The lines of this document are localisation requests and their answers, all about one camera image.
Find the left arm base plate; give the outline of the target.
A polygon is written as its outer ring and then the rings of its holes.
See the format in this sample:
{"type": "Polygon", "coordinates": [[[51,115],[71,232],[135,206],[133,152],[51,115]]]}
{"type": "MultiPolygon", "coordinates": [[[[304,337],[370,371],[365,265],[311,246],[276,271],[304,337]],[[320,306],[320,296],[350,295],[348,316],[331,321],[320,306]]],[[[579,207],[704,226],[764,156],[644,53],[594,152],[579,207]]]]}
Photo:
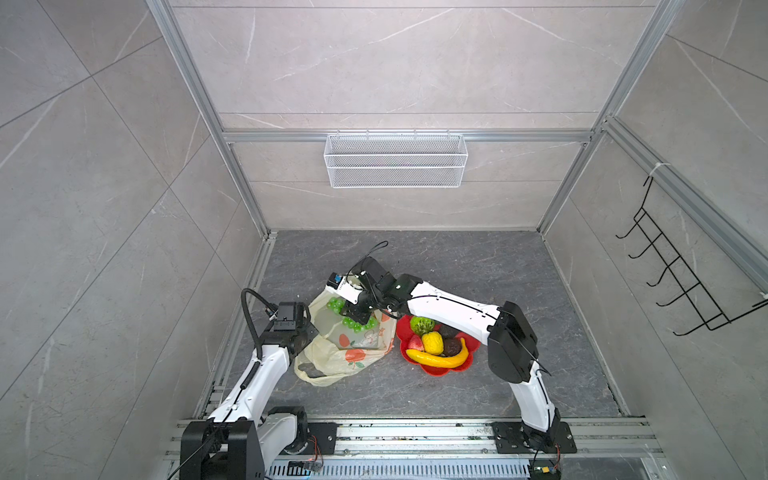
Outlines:
{"type": "Polygon", "coordinates": [[[302,455],[315,455],[316,448],[323,455],[333,455],[336,449],[339,424],[335,422],[310,422],[307,442],[302,455]]]}

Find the dark brown fake fruit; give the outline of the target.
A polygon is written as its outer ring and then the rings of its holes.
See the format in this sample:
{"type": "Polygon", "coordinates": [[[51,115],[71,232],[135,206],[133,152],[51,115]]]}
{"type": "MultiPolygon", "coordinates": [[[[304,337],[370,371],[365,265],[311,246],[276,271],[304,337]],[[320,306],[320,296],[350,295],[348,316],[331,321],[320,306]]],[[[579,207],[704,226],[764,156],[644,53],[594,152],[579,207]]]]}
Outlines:
{"type": "Polygon", "coordinates": [[[462,342],[459,338],[444,338],[443,352],[444,357],[454,357],[462,351],[462,342]]]}

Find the dark fake avocado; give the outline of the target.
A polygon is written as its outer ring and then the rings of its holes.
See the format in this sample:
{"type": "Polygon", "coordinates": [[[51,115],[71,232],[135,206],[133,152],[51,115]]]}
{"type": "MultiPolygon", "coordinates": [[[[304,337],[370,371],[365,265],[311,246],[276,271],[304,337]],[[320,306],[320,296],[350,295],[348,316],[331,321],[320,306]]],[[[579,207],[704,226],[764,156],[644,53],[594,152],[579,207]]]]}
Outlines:
{"type": "Polygon", "coordinates": [[[436,332],[439,333],[444,339],[446,338],[455,338],[460,331],[450,327],[448,325],[441,324],[437,329],[436,332]]]}

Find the cream plastic shopping bag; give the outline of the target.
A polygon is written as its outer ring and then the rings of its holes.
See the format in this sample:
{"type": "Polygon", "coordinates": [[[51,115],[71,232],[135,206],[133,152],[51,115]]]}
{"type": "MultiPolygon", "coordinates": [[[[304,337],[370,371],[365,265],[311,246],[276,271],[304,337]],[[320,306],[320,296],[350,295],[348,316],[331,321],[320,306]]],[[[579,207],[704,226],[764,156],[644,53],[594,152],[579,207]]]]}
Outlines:
{"type": "Polygon", "coordinates": [[[367,369],[384,358],[394,345],[394,319],[375,311],[378,326],[356,333],[343,325],[340,315],[326,307],[336,297],[339,296],[324,291],[310,303],[311,320],[318,335],[294,361],[297,377],[317,387],[328,387],[367,369]]]}

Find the green spotted fake fruit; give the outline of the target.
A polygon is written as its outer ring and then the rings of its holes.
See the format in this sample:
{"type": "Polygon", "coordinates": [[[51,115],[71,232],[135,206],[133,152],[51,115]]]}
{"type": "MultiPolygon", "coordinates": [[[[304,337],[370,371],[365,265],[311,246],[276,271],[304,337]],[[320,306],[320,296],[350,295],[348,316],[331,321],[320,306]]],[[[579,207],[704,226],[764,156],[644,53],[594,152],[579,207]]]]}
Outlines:
{"type": "Polygon", "coordinates": [[[409,326],[414,335],[423,336],[435,330],[436,322],[427,317],[413,316],[409,326]]]}

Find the green fake grapes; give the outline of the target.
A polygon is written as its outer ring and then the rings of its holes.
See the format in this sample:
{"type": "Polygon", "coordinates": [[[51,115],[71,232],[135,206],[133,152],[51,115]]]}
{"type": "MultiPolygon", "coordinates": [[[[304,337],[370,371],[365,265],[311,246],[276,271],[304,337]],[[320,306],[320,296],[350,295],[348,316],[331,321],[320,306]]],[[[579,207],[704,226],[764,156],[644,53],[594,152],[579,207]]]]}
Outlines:
{"type": "Polygon", "coordinates": [[[378,326],[378,319],[371,309],[365,309],[341,297],[332,298],[326,307],[342,317],[342,323],[356,333],[372,330],[378,326]]]}

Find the red fake apple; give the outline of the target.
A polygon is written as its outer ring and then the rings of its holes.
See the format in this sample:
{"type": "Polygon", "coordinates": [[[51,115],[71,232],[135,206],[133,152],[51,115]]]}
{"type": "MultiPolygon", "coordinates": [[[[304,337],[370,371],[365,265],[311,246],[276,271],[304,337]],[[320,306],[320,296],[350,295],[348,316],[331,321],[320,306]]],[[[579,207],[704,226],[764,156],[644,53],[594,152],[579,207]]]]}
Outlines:
{"type": "Polygon", "coordinates": [[[413,335],[407,344],[408,350],[424,351],[424,344],[422,338],[418,335],[413,335]]]}

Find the yellow fake banana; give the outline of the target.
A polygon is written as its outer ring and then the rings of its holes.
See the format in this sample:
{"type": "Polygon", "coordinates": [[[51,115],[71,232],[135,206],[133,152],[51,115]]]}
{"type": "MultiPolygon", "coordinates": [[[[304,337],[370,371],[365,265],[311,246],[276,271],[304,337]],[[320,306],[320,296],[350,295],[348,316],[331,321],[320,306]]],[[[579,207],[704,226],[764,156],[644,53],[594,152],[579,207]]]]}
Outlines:
{"type": "Polygon", "coordinates": [[[455,369],[461,367],[469,358],[470,351],[466,346],[464,338],[460,338],[462,342],[462,351],[454,357],[442,357],[435,356],[424,351],[406,350],[406,355],[418,364],[443,369],[455,369]]]}

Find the yellow fake lemon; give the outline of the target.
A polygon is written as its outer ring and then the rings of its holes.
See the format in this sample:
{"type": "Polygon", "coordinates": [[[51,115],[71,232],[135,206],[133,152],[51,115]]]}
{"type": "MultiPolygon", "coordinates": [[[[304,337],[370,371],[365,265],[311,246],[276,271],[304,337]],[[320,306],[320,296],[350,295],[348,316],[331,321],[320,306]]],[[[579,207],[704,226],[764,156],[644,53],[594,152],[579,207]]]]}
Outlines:
{"type": "Polygon", "coordinates": [[[421,337],[425,353],[440,356],[444,351],[443,337],[437,331],[429,332],[421,337]]]}

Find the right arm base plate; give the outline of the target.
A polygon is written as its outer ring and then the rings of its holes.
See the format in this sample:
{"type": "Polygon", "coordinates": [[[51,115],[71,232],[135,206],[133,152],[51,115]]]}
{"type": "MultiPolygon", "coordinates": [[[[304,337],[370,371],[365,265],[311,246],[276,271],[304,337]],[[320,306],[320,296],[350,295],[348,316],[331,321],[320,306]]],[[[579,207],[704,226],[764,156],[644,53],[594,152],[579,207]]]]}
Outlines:
{"type": "Polygon", "coordinates": [[[559,418],[547,432],[532,429],[523,422],[492,422],[490,426],[499,454],[577,452],[570,426],[559,418]]]}

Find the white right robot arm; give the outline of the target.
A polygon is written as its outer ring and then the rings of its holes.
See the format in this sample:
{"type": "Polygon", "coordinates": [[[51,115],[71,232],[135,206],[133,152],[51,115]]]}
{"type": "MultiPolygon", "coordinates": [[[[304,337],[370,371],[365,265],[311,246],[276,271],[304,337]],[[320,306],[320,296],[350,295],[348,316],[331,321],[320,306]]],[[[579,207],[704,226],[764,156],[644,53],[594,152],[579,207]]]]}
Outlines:
{"type": "Polygon", "coordinates": [[[542,378],[546,369],[539,362],[537,336],[517,304],[479,303],[413,275],[395,277],[371,257],[345,274],[331,274],[326,290],[347,301],[355,321],[372,310],[394,318],[426,317],[485,345],[489,369],[510,385],[518,403],[523,438],[538,451],[555,445],[560,414],[542,378]]]}

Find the red flower-shaped plastic bowl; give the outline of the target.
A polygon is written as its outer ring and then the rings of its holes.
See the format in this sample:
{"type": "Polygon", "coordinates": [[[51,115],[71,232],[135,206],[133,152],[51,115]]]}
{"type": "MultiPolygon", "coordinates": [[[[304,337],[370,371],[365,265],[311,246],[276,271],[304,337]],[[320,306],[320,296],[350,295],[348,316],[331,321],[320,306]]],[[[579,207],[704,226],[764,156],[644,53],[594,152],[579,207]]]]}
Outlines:
{"type": "Polygon", "coordinates": [[[412,330],[411,320],[411,316],[405,316],[396,325],[400,353],[407,362],[419,365],[424,372],[435,377],[444,376],[450,371],[463,372],[472,366],[473,355],[481,345],[478,340],[465,333],[458,333],[442,340],[440,354],[430,353],[423,344],[423,335],[419,336],[412,330]]]}

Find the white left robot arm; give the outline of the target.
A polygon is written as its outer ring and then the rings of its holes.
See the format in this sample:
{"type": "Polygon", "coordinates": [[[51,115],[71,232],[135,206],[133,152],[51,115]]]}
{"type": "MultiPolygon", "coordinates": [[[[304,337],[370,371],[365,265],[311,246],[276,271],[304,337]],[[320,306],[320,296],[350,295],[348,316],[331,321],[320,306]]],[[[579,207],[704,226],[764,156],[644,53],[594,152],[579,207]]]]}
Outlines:
{"type": "Polygon", "coordinates": [[[248,366],[235,387],[205,420],[190,422],[181,437],[180,464],[171,479],[266,479],[279,454],[302,452],[308,443],[302,407],[265,411],[278,381],[310,342],[314,328],[302,302],[266,308],[259,333],[247,306],[246,324],[254,342],[248,366]]]}

